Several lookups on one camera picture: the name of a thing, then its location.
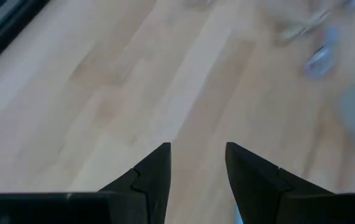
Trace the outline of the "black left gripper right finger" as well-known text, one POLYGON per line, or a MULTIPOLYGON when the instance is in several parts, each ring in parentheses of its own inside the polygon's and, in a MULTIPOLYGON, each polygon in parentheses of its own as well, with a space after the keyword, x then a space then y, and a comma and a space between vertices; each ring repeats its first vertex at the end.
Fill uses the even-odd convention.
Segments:
POLYGON ((229 184, 244 223, 275 223, 285 193, 328 195, 323 189, 254 154, 227 142, 225 162, 229 184))

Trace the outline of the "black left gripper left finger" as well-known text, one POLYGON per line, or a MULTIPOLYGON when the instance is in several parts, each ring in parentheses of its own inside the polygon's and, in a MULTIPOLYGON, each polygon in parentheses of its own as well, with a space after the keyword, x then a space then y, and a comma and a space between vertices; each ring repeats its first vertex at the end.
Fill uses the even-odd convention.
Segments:
POLYGON ((162 143, 99 191, 109 193, 100 223, 163 224, 171 184, 171 144, 162 143))

